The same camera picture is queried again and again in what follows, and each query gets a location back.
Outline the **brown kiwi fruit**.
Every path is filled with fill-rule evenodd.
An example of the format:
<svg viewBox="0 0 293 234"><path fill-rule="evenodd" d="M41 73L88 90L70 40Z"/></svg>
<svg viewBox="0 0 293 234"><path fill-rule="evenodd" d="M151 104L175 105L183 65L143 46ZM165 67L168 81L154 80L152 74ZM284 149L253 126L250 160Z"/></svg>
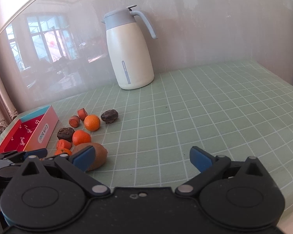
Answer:
<svg viewBox="0 0 293 234"><path fill-rule="evenodd" d="M93 146L96 151L95 160L93 161L91 166L87 169L87 172L90 172L100 168L102 165L105 164L107 160L108 151L107 149L104 148L104 146L102 146L99 143L82 143L77 146L74 146L72 150L72 154L76 154L77 152L79 152L80 150L84 149L87 146Z"/></svg>

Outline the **dark brown fruit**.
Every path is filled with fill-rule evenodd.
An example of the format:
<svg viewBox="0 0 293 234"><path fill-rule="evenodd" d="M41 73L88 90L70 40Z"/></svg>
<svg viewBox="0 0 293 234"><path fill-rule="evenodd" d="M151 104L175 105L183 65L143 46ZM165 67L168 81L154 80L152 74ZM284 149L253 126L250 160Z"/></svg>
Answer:
<svg viewBox="0 0 293 234"><path fill-rule="evenodd" d="M106 124L111 124L118 119L118 112L115 109L110 109L101 114L101 120Z"/></svg>
<svg viewBox="0 0 293 234"><path fill-rule="evenodd" d="M60 128L57 132L57 138L59 140L64 139L65 141L72 142L72 137L75 130L71 127Z"/></svg>

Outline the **colourful cardboard box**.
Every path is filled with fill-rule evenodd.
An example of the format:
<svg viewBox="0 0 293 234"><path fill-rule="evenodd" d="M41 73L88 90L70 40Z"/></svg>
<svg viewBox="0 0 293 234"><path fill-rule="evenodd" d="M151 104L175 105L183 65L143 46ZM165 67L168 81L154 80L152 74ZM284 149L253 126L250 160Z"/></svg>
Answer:
<svg viewBox="0 0 293 234"><path fill-rule="evenodd" d="M16 150L33 151L46 148L59 118L49 105L17 119L0 142L0 154Z"/></svg>

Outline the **white and grey thermos jug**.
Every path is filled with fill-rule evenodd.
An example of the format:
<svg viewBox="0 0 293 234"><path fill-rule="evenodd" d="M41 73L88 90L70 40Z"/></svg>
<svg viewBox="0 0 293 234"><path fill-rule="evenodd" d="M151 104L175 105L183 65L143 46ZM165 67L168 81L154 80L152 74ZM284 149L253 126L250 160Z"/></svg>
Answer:
<svg viewBox="0 0 293 234"><path fill-rule="evenodd" d="M147 17L135 7L108 12L102 20L114 74L123 90L142 88L155 77L147 43L135 17L142 19L153 39L157 35Z"/></svg>

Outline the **red hawthorn piece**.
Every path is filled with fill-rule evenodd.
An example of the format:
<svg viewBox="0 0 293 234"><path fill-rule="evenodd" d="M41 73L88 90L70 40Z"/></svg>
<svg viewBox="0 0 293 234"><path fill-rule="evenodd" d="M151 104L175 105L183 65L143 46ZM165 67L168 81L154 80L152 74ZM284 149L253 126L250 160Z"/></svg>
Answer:
<svg viewBox="0 0 293 234"><path fill-rule="evenodd" d="M84 108L81 108L77 111L77 114L80 118L81 121L84 121L85 118L87 117L88 113L86 112L86 110Z"/></svg>
<svg viewBox="0 0 293 234"><path fill-rule="evenodd" d="M79 118L79 116L76 116L76 115L71 116L69 118L69 125L71 127L73 127L73 128L79 127L80 126L80 118Z"/></svg>

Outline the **orange tangerine front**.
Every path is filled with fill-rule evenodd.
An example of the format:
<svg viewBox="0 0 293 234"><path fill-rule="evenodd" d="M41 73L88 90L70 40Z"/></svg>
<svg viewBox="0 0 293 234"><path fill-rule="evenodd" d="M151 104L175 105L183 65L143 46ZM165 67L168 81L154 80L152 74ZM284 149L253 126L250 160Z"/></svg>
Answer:
<svg viewBox="0 0 293 234"><path fill-rule="evenodd" d="M72 136L72 142L74 146L77 146L83 143L90 143L91 135L86 133L83 130L76 130Z"/></svg>

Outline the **orange tangerine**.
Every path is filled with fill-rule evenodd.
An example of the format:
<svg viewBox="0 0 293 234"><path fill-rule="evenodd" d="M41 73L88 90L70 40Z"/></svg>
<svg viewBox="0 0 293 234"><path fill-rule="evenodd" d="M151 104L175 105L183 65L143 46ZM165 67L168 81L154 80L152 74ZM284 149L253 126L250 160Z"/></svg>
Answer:
<svg viewBox="0 0 293 234"><path fill-rule="evenodd" d="M72 136L72 142L74 146L77 146L83 143L90 143L91 135L86 133L83 130L76 130Z"/></svg>
<svg viewBox="0 0 293 234"><path fill-rule="evenodd" d="M100 128L100 118L96 115L88 115L84 119L84 127L88 131L94 132Z"/></svg>

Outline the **green grid tablecloth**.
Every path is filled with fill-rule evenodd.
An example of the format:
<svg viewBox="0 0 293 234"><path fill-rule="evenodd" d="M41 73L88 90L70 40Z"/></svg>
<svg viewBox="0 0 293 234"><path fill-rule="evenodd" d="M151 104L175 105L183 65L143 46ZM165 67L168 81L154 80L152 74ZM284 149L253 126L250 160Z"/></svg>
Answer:
<svg viewBox="0 0 293 234"><path fill-rule="evenodd" d="M79 108L118 119L92 133L108 150L90 175L109 185L177 186L194 177L189 151L201 146L234 160L256 155L282 190L293 219L293 86L254 61L156 75L133 91L105 86L53 103L57 127Z"/></svg>

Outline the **orange fruit piece front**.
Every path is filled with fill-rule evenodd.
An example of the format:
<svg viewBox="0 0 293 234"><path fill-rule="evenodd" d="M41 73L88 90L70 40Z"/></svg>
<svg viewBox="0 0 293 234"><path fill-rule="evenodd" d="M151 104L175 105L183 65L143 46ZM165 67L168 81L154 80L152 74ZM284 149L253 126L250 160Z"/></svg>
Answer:
<svg viewBox="0 0 293 234"><path fill-rule="evenodd" d="M70 151L69 149L66 149L66 148L60 148L60 149L57 149L54 153L54 155L61 155L61 154L67 154L67 155L71 156L72 151Z"/></svg>

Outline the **orange-red fruit piece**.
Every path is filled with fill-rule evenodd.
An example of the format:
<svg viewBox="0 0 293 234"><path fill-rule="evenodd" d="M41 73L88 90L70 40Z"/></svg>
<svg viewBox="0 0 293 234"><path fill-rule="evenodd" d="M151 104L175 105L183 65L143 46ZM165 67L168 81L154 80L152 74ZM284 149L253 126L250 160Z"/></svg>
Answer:
<svg viewBox="0 0 293 234"><path fill-rule="evenodd" d="M61 150L61 149L67 149L70 150L72 148L72 143L69 141L66 141L64 139L60 139L57 141L56 144L56 149Z"/></svg>

